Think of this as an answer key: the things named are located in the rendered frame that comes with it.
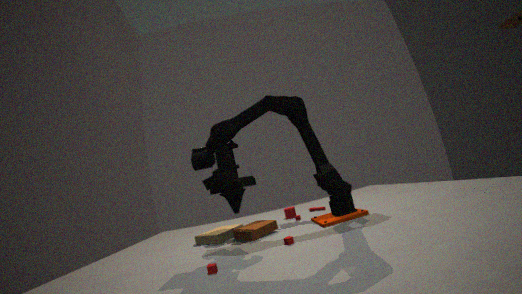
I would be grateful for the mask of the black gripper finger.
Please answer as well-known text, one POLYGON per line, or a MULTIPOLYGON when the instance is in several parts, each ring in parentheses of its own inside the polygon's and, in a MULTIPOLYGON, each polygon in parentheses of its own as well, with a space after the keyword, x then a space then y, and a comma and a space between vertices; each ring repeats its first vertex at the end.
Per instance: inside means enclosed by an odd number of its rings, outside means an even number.
MULTIPOLYGON (((232 205, 231 198, 230 198, 226 193, 222 193, 222 194, 219 194, 219 195, 220 195, 220 196, 223 196, 223 197, 225 197, 225 198, 227 199, 227 201, 229 202, 229 204, 230 204, 232 210, 233 210, 234 213, 235 213, 235 210, 234 210, 233 205, 232 205)), ((235 214, 236 214, 236 213, 235 213, 235 214)))
POLYGON ((234 208, 236 214, 240 212, 239 208, 240 208, 240 204, 241 204, 241 200, 242 200, 244 191, 246 191, 246 189, 233 190, 233 191, 226 192, 226 194, 231 198, 232 205, 233 205, 233 208, 234 208))

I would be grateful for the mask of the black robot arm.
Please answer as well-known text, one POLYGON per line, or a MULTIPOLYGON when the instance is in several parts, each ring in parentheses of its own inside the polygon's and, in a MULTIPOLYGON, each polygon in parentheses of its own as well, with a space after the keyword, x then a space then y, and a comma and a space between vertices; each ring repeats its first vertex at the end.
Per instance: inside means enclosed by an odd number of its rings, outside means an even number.
MULTIPOLYGON (((337 169, 327 161, 327 157, 308 121, 304 102, 297 96, 266 96, 235 117, 212 126, 206 147, 192 150, 191 162, 194 169, 203 170, 212 168, 215 163, 220 165, 235 162, 233 149, 238 148, 238 145, 231 139, 239 130, 268 111, 287 115, 289 120, 298 128, 316 167, 317 173, 313 176, 317 180, 318 186, 331 195, 329 206, 332 215, 342 216, 357 212, 358 209, 355 209, 351 195, 352 185, 343 181, 337 169)), ((219 183, 223 181, 230 181, 228 173, 225 170, 217 169, 213 172, 212 177, 210 176, 202 182, 206 190, 209 190, 215 186, 220 186, 219 183)))

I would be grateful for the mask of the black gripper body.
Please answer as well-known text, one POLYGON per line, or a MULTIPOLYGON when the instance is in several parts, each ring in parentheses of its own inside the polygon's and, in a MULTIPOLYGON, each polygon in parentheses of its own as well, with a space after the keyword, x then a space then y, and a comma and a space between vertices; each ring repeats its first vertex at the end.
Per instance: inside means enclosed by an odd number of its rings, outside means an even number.
POLYGON ((225 170, 228 173, 230 181, 223 181, 219 183, 220 186, 210 188, 210 195, 217 193, 222 194, 233 190, 242 190, 243 187, 256 185, 256 181, 253 176, 238 178, 237 168, 239 168, 239 165, 236 165, 235 162, 223 163, 217 166, 221 171, 225 170))

